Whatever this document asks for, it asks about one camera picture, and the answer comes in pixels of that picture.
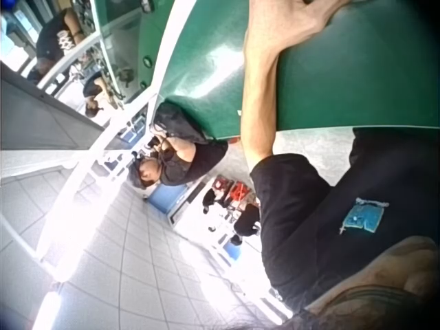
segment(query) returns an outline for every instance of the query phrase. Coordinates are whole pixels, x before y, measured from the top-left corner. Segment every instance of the red object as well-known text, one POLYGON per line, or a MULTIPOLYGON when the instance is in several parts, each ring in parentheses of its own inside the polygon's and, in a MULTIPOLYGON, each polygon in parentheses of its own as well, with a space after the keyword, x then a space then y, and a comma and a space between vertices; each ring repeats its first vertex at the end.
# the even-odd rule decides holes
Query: red object
POLYGON ((212 184, 212 187, 217 190, 223 190, 228 185, 228 182, 228 179, 219 175, 212 184))
POLYGON ((250 189, 243 182, 237 182, 230 191, 230 198, 233 201, 241 201, 249 191, 250 189))

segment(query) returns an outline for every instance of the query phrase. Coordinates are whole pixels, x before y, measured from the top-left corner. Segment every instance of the forearm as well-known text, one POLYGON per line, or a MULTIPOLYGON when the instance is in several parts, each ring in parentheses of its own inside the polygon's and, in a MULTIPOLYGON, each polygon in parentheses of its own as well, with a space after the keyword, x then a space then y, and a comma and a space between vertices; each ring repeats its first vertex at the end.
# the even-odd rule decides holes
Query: forearm
POLYGON ((185 162, 192 162, 195 156, 195 144, 178 137, 169 137, 167 141, 176 150, 177 156, 185 162))
POLYGON ((104 81, 104 79, 103 79, 102 77, 96 79, 96 80, 94 81, 94 83, 95 83, 95 85, 101 87, 101 89, 102 89, 106 94, 109 93, 109 89, 107 88, 107 84, 105 83, 105 81, 104 81))
POLYGON ((261 54, 245 63, 241 143, 249 170, 272 155, 276 133, 278 55, 261 54))
POLYGON ((68 8, 66 11, 66 15, 64 16, 64 22, 70 30, 71 35, 73 36, 75 43, 78 44, 84 39, 83 31, 81 30, 81 25, 76 16, 76 13, 73 9, 68 8))

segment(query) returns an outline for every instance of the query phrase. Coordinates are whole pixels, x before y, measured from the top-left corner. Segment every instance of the blue object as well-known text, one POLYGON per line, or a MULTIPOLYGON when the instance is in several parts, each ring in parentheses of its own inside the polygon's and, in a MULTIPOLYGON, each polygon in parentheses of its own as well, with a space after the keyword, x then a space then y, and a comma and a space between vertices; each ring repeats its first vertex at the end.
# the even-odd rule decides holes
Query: blue object
POLYGON ((389 203, 357 198, 354 207, 352 207, 342 222, 340 234, 345 231, 345 228, 357 228, 367 232, 376 232, 382 220, 384 209, 388 206, 389 203))
POLYGON ((185 184, 181 186, 165 186, 160 184, 148 198, 148 201, 158 208, 160 212, 167 214, 187 189, 185 184))
POLYGON ((11 10, 17 4, 17 0, 1 0, 2 10, 11 10))
POLYGON ((229 254, 229 256, 234 260, 237 260, 241 255, 241 246, 240 245, 235 246, 231 242, 227 242, 223 248, 229 254))

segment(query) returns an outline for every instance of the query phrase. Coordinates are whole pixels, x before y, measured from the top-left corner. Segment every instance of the hand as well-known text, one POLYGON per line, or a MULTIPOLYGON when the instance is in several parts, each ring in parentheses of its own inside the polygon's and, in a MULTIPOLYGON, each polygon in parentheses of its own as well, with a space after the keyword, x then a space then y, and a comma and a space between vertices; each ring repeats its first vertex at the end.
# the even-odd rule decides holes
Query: hand
POLYGON ((154 124, 151 125, 150 132, 152 134, 156 135, 157 137, 161 137, 161 138, 166 139, 166 131, 158 129, 154 124))
POLYGON ((285 48, 311 38, 350 0, 250 0, 245 56, 276 57, 285 48))
POLYGON ((83 41, 85 39, 85 35, 83 34, 83 33, 77 33, 75 36, 74 36, 74 41, 75 41, 75 44, 79 44, 81 41, 83 41))

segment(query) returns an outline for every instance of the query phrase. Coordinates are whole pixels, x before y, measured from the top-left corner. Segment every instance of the bright light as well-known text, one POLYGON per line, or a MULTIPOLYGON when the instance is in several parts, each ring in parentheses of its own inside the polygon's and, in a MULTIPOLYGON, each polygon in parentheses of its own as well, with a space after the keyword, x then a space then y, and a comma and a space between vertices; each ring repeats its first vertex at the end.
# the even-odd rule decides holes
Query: bright light
POLYGON ((119 192, 120 184, 109 184, 103 189, 103 194, 99 200, 90 208, 77 208, 64 223, 63 227, 58 227, 58 242, 67 243, 68 251, 63 255, 56 266, 54 279, 64 283, 68 281, 80 262, 84 249, 89 245, 96 232, 96 228, 101 224, 110 203, 115 199, 119 192))
POLYGON ((243 66, 244 55, 241 50, 234 51, 228 46, 222 45, 209 53, 207 60, 212 62, 215 66, 214 73, 211 77, 194 87, 191 91, 183 91, 178 88, 176 91, 177 95, 185 95, 190 98, 202 98, 208 95, 213 89, 224 83, 229 76, 243 66))
POLYGON ((32 330, 50 330, 61 306, 61 297, 56 292, 48 292, 41 303, 32 330))

